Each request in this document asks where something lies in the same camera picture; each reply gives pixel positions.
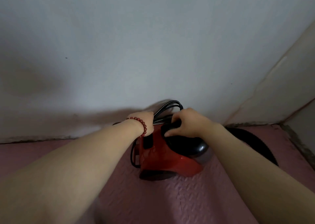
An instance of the person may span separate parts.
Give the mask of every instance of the person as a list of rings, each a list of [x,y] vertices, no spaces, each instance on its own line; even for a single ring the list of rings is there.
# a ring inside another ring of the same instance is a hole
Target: person
[[[153,132],[153,113],[138,112]],[[222,125],[188,108],[165,136],[202,138],[215,152],[259,223],[315,223],[315,194]],[[142,124],[127,119],[74,140],[0,183],[1,223],[74,223],[97,197]]]

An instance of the hand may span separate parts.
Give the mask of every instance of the hand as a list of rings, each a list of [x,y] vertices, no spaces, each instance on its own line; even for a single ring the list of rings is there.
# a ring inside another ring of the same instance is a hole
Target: hand
[[[172,123],[178,119],[181,120],[181,126],[177,129],[167,131],[164,135],[165,137],[175,135],[190,138],[201,137],[204,131],[207,131],[215,124],[192,108],[187,108],[175,113],[172,117]]]
[[[130,115],[128,115],[129,117],[137,117],[140,118],[141,120],[143,120],[146,124],[146,128],[147,128],[147,133],[144,136],[148,136],[150,134],[153,133],[154,127],[153,127],[153,112],[147,112],[147,111],[142,111],[142,112],[136,112],[136,113],[132,113]]]

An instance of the vacuum cleaner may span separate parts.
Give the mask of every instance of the vacuum cleaner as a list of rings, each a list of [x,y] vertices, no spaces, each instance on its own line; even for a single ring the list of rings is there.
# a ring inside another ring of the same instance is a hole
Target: vacuum cleaner
[[[167,102],[154,114],[153,133],[137,138],[132,144],[130,161],[134,167],[140,168],[140,179],[157,181],[176,175],[192,177],[203,170],[213,155],[211,148],[200,138],[164,137],[166,131],[181,125],[181,120],[171,123],[172,114],[160,117],[164,111],[173,107],[183,109],[176,100]],[[257,136],[243,129],[226,129],[278,165],[270,149]]]

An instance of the person's left hand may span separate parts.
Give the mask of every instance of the person's left hand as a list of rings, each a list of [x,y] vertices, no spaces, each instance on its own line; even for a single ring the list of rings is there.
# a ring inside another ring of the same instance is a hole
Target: person's left hand
[[[132,113],[128,115],[128,118],[129,117],[137,117],[145,122],[145,124],[147,125],[147,133],[144,136],[148,136],[153,133],[154,128],[153,128],[153,112],[152,111],[150,112],[141,111],[141,112]]]

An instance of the red beaded bracelet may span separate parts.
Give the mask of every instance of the red beaded bracelet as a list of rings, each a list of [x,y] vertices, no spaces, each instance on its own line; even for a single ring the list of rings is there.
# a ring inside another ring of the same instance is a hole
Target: red beaded bracelet
[[[137,117],[129,117],[129,118],[126,118],[126,119],[135,119],[135,120],[139,121],[144,127],[144,132],[142,133],[142,135],[140,135],[140,137],[144,137],[144,135],[147,133],[147,126],[144,123],[144,121],[141,120],[140,118],[137,118]]]

